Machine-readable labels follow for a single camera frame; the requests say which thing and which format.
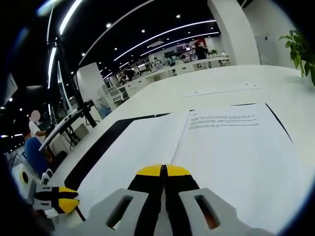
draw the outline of white workbench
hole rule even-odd
[[[225,56],[222,56],[222,55],[211,56],[207,59],[194,60],[194,61],[187,62],[187,63],[177,64],[175,66],[165,66],[165,67],[161,68],[160,70],[156,70],[156,71],[147,73],[147,74],[145,74],[139,78],[136,78],[136,79],[124,84],[124,85],[121,85],[118,87],[118,89],[125,88],[127,93],[128,93],[128,96],[132,97],[136,93],[138,93],[140,90],[142,90],[143,88],[145,88],[149,84],[153,83],[154,81],[168,78],[168,77],[172,77],[173,75],[170,75],[171,70],[175,69],[177,74],[182,74],[182,73],[185,73],[185,72],[179,73],[179,71],[182,71],[182,68],[189,68],[189,67],[193,67],[196,64],[203,64],[203,63],[208,63],[208,62],[211,63],[211,62],[219,61],[219,60],[228,60],[227,54],[225,54]],[[163,73],[168,73],[168,74],[163,76],[163,78],[160,78],[160,76]]]
[[[239,83],[256,83],[263,89],[185,98],[186,94],[194,90]],[[304,184],[308,188],[314,179],[315,170],[315,109],[313,109],[315,91],[303,83],[300,71],[264,65],[212,68],[170,77],[150,84],[99,123],[97,128],[93,129],[73,149],[49,183],[54,186],[64,185],[65,178],[81,157],[118,120],[203,107],[248,103],[267,103],[276,113],[296,147],[303,167]],[[67,218],[69,225],[77,224],[80,221],[76,212]]]

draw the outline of white pillar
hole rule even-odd
[[[79,68],[77,76],[83,101],[92,100],[96,104],[97,100],[105,95],[102,90],[104,81],[96,62]]]
[[[260,64],[251,26],[237,0],[208,0],[231,65]]]

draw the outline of cable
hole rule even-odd
[[[88,120],[87,120],[87,118],[85,117],[85,124],[86,125],[91,125],[91,124],[88,124]]]

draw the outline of black stripe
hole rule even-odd
[[[75,208],[76,212],[78,213],[79,217],[81,218],[82,221],[86,221],[86,218],[82,215],[82,212],[80,211],[79,207],[76,206]]]
[[[114,141],[121,135],[121,133],[134,121],[138,119],[153,118],[154,116],[137,117],[130,119],[123,119],[115,122],[96,142],[95,144],[83,155],[81,160],[73,168],[70,174],[64,181],[67,188],[78,190],[81,182],[114,143]]]
[[[156,117],[162,117],[162,116],[165,116],[165,115],[168,115],[170,113],[164,113],[164,114],[157,114]]]
[[[279,124],[282,126],[282,128],[285,130],[285,132],[286,132],[286,134],[288,135],[288,137],[290,138],[291,142],[293,142],[292,139],[291,139],[291,137],[290,137],[290,135],[289,135],[289,133],[286,131],[284,125],[281,123],[281,121],[279,120],[279,118],[276,116],[276,114],[273,112],[273,110],[271,110],[271,108],[268,106],[268,104],[267,104],[267,103],[265,103],[265,104],[266,104],[266,106],[269,108],[269,110],[271,111],[271,113],[275,116],[275,118],[277,119],[277,121],[279,122]]]
[[[248,104],[231,105],[231,107],[233,107],[233,106],[247,106],[247,105],[253,105],[253,104],[257,104],[257,103],[248,103]]]

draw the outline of white shirt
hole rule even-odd
[[[35,122],[34,121],[32,121],[31,119],[30,119],[30,121],[29,121],[29,128],[30,128],[30,131],[31,131],[31,136],[32,137],[37,137],[37,139],[41,142],[41,143],[43,143],[44,142],[44,140],[45,140],[45,137],[44,136],[37,136],[36,135],[36,133],[38,132],[38,131],[41,131],[39,128],[38,128],[38,126],[35,124]]]

